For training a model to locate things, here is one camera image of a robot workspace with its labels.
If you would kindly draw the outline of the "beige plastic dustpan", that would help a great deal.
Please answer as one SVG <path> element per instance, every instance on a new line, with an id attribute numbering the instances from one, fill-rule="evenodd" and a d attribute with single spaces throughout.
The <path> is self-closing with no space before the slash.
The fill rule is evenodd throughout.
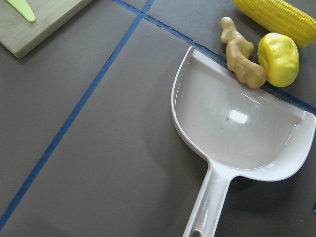
<path id="1" fill-rule="evenodd" d="M 294 175 L 316 130 L 312 113 L 242 85 L 193 46 L 173 83 L 171 114 L 179 136 L 208 166 L 186 237 L 215 235 L 234 178 L 272 182 Z"/>

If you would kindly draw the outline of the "tan toy ginger root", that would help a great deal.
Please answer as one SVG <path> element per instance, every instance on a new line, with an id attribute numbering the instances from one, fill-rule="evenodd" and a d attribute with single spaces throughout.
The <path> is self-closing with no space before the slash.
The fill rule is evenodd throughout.
<path id="1" fill-rule="evenodd" d="M 268 79 L 263 67 L 249 60 L 254 45 L 239 33 L 230 17 L 223 17 L 221 42 L 226 44 L 226 58 L 228 69 L 235 73 L 240 83 L 251 89 L 261 87 Z"/>

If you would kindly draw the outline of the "yellow toy potato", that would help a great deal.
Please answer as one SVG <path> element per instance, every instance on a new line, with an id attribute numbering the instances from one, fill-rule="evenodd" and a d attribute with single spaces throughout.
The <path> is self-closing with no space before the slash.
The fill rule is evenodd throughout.
<path id="1" fill-rule="evenodd" d="M 287 87 L 299 73 L 299 52 L 295 42 L 279 33 L 266 34 L 258 44 L 258 62 L 268 75 L 268 82 Z"/>

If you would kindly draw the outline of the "yellow toy corn cob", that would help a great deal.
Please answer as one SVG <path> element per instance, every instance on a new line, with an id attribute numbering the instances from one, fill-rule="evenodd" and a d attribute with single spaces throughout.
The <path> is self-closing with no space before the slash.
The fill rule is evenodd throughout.
<path id="1" fill-rule="evenodd" d="M 233 3 L 268 31 L 290 37 L 299 48 L 316 41 L 316 20 L 283 0 L 234 0 Z"/>

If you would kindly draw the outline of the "bamboo cutting board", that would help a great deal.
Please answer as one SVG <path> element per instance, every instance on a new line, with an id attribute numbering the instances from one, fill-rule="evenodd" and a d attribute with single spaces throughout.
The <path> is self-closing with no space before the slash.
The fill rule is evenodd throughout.
<path id="1" fill-rule="evenodd" d="M 18 59 L 23 58 L 70 18 L 89 0 L 29 0 L 35 22 L 28 22 L 8 1 L 0 2 L 0 43 Z"/>

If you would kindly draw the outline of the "green plastic toy knife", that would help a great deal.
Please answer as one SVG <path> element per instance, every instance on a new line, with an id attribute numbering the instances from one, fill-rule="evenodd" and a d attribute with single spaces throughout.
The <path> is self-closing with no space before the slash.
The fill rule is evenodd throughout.
<path id="1" fill-rule="evenodd" d="M 7 0 L 29 23 L 36 21 L 36 16 L 26 0 Z"/>

